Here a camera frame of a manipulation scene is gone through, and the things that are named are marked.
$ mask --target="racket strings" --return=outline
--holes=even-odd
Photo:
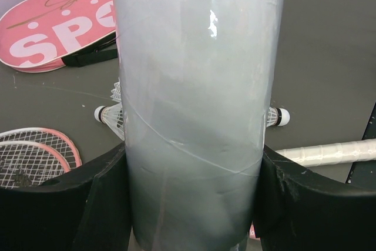
[[[49,132],[27,131],[0,138],[0,142],[12,140],[37,141],[38,143],[45,144],[58,151],[66,159],[71,169],[77,167],[75,154],[73,153],[71,147],[62,138]]]
[[[0,146],[0,186],[35,186],[64,173],[53,154],[31,145]]]

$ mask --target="gray cylinder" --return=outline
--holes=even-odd
[[[251,225],[283,0],[115,0],[133,231],[228,251]]]

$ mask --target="gray floor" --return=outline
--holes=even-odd
[[[360,140],[376,101],[375,0],[285,0],[272,105],[291,113],[267,130],[273,149]],[[93,118],[111,105],[116,60],[27,74],[0,65],[0,131],[44,126],[65,132],[87,162],[120,140]],[[344,182],[350,164],[314,169]],[[249,250],[261,250],[251,241]]]

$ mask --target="racket bag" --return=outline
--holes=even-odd
[[[22,72],[81,67],[118,56],[113,0],[25,0],[0,19],[0,61]]]

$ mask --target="black strap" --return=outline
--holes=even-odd
[[[62,58],[63,63],[71,67],[83,67],[118,57],[118,50],[103,50],[89,54],[71,54]]]
[[[277,122],[274,126],[279,126],[280,123],[282,122],[282,112],[281,112],[280,108],[276,108],[276,109],[277,109],[277,113],[278,113],[278,118],[277,118]]]
[[[77,53],[67,55],[62,58],[66,66],[83,67],[118,57],[117,49],[102,50],[116,42],[116,35],[112,33],[96,43],[81,49]]]

